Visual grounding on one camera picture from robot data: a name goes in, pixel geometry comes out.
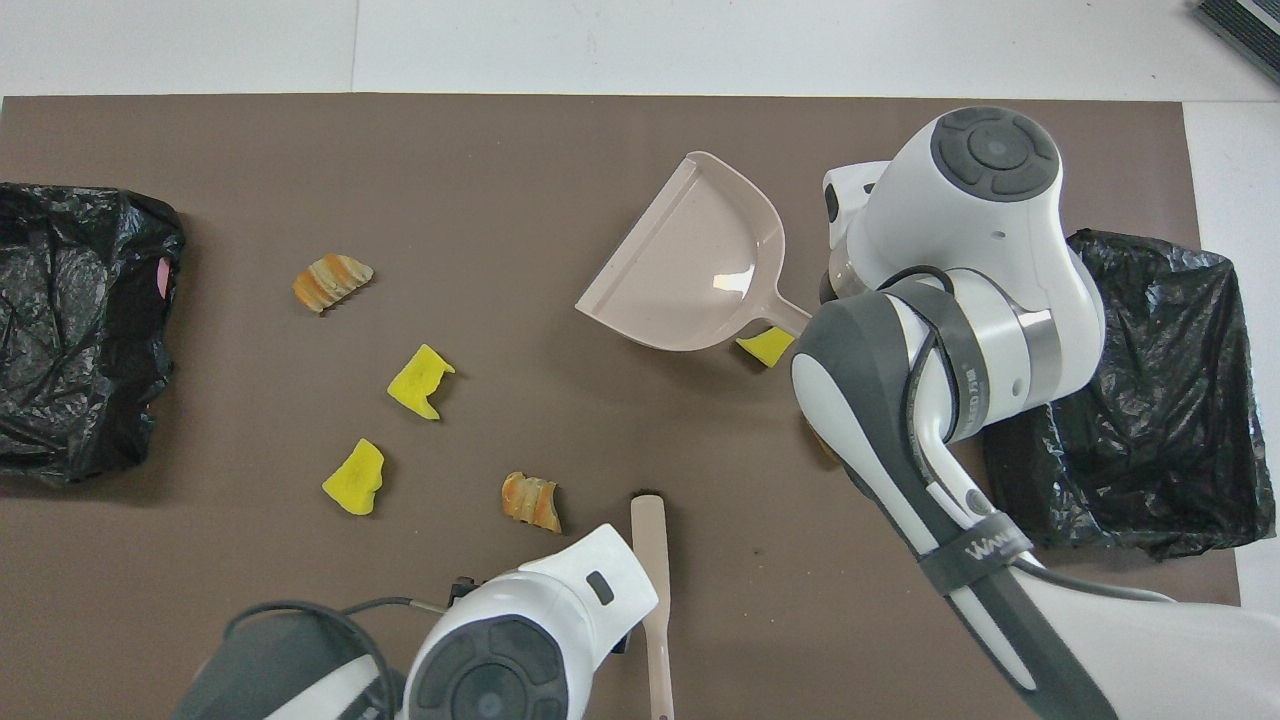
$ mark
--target brown mat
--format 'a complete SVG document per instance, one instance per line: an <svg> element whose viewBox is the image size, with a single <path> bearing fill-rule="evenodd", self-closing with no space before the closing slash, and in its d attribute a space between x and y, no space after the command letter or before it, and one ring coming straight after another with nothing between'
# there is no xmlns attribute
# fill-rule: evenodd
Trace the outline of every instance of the brown mat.
<svg viewBox="0 0 1280 720"><path fill-rule="evenodd" d="M888 159L959 100L170 96L4 101L0 178L173 204L189 250L152 456L70 492L4 486L0 714L161 717L265 600L440 601L598 523L668 502L672 669L686 717L1030 717L879 511L818 452L785 370L732 346L662 354L573 302L689 150L777 205L781 288L817 306L828 168ZM1197 243L1176 104L1006 102L1066 165L1066 229ZM291 296L324 252L372 265L324 318ZM457 369L428 423L384 393L421 342ZM320 482L387 455L369 518ZM499 511L556 479L570 537ZM1153 565L1053 553L1082 577L1238 602L1230 552ZM401 669L429 628L364 618ZM643 643L589 716L646 712Z"/></svg>

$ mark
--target black plastic bag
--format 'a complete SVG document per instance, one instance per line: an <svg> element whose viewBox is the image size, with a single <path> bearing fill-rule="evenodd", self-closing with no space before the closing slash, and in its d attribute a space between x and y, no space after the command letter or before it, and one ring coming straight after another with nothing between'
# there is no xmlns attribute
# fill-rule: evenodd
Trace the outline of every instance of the black plastic bag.
<svg viewBox="0 0 1280 720"><path fill-rule="evenodd" d="M984 433L997 503L1039 544L1199 555L1272 534L1275 501L1230 260L1083 229L1107 340L1079 392Z"/></svg>
<svg viewBox="0 0 1280 720"><path fill-rule="evenodd" d="M184 242L159 200L0 183L0 475L61 486L146 457Z"/></svg>

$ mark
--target white tile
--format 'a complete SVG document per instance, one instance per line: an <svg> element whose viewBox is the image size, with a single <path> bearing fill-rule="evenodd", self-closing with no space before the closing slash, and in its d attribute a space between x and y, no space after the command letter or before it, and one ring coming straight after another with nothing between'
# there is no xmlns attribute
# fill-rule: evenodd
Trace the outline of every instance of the white tile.
<svg viewBox="0 0 1280 720"><path fill-rule="evenodd" d="M1271 455L1280 450L1280 102L1185 105L1201 243L1235 263L1253 384ZM1235 551L1240 601L1280 615L1280 539Z"/></svg>
<svg viewBox="0 0 1280 720"><path fill-rule="evenodd" d="M357 91L1275 100L1184 0L362 0Z"/></svg>
<svg viewBox="0 0 1280 720"><path fill-rule="evenodd" d="M0 95L351 90L357 0L0 1Z"/></svg>

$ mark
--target brush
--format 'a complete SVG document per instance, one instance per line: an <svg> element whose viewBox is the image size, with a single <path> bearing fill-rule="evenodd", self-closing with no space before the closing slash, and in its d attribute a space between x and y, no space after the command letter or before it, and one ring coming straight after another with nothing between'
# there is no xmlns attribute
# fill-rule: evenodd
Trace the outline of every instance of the brush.
<svg viewBox="0 0 1280 720"><path fill-rule="evenodd" d="M641 489L631 498L631 544L658 592L658 605L645 615L644 644L649 656L649 708L652 720L675 720L671 696L671 568L667 564L667 509L658 491Z"/></svg>

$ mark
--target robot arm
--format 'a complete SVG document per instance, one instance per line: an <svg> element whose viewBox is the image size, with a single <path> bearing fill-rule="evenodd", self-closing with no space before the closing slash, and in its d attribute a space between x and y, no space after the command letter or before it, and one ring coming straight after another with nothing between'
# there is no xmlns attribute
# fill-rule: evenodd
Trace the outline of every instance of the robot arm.
<svg viewBox="0 0 1280 720"><path fill-rule="evenodd" d="M849 297L796 342L796 398L1010 684L1043 717L1280 711L1280 621L1046 570L946 448L1079 388L1101 354L1048 135L959 110L892 163L827 179L831 281Z"/></svg>
<svg viewBox="0 0 1280 720"><path fill-rule="evenodd" d="M342 611L269 602L232 620L172 719L576 720L595 670L657 603L640 561L608 524L448 611L408 598ZM443 612L407 683L351 619L380 605Z"/></svg>

